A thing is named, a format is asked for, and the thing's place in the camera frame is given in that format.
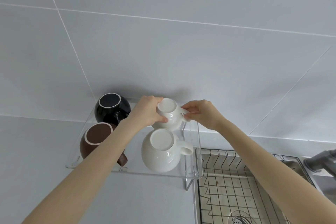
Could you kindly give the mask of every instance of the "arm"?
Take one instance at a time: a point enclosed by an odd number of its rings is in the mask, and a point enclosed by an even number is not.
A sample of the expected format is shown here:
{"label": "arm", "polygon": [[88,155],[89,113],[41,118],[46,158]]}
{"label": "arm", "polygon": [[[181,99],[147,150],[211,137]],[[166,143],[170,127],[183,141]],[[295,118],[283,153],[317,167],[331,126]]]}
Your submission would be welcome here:
{"label": "arm", "polygon": [[336,205],[226,120],[211,102],[191,101],[182,108],[191,112],[186,118],[225,137],[293,224],[336,223]]}
{"label": "arm", "polygon": [[78,223],[135,134],[157,121],[167,122],[156,112],[161,100],[142,97],[129,116],[44,198],[23,224]]}

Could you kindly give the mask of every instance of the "mug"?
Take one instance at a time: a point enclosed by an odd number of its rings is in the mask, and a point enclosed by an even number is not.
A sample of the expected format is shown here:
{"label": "mug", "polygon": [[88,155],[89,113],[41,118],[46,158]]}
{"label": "mug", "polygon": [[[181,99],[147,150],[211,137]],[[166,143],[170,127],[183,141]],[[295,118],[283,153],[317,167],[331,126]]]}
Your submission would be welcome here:
{"label": "mug", "polygon": [[165,128],[149,132],[142,142],[141,157],[148,169],[164,173],[173,170],[180,162],[181,155],[191,155],[191,143],[180,141],[178,136]]}
{"label": "mug", "polygon": [[166,128],[171,131],[176,130],[180,127],[182,122],[188,122],[183,115],[189,113],[186,109],[183,109],[177,105],[177,103],[170,99],[164,98],[160,103],[157,104],[156,112],[168,118],[167,123],[156,122],[152,125],[153,128]]}
{"label": "mug", "polygon": [[106,122],[118,126],[121,120],[127,118],[131,107],[126,98],[117,93],[107,93],[96,103],[94,116],[97,122]]}
{"label": "mug", "polygon": [[[97,123],[90,127],[82,136],[79,150],[82,158],[85,159],[95,148],[97,148],[116,128],[114,124],[108,124],[105,122]],[[117,163],[120,166],[124,166],[127,163],[127,157],[124,152],[121,154]]]}

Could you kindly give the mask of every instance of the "white mug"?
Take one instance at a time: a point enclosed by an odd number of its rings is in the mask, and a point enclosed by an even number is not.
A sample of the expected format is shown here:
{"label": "white mug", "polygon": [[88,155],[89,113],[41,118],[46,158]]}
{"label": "white mug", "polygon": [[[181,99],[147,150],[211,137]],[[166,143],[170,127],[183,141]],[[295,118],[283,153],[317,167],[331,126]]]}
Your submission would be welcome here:
{"label": "white mug", "polygon": [[161,116],[167,117],[168,122],[155,122],[152,125],[152,127],[155,129],[166,128],[173,131],[178,129],[182,122],[188,122],[188,120],[186,120],[183,115],[189,113],[189,111],[179,107],[177,103],[170,98],[164,98],[160,103],[158,103],[156,112]]}
{"label": "white mug", "polygon": [[191,155],[191,143],[180,141],[178,136],[165,128],[149,132],[142,142],[142,161],[154,172],[168,172],[180,162],[181,155]]}

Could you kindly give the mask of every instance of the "wire grid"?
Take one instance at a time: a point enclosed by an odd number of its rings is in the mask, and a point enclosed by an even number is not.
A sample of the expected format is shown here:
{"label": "wire grid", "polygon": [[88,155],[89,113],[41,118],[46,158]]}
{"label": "wire grid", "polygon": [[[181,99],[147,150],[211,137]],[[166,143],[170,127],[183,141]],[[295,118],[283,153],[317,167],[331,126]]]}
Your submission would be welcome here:
{"label": "wire grid", "polygon": [[[298,158],[274,156],[313,184]],[[202,164],[202,223],[243,223],[235,219],[242,216],[251,224],[290,224],[235,151],[202,149]]]}

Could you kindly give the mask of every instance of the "sink basin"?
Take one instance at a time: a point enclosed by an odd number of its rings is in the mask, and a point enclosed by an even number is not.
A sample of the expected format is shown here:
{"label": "sink basin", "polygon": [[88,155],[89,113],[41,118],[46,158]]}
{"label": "sink basin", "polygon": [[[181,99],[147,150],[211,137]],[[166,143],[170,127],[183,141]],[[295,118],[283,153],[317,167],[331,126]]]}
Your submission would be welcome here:
{"label": "sink basin", "polygon": [[334,177],[313,175],[313,180],[322,193],[336,205],[336,180]]}
{"label": "sink basin", "polygon": [[[298,158],[274,156],[313,184]],[[290,223],[235,151],[202,149],[202,162],[200,223]]]}

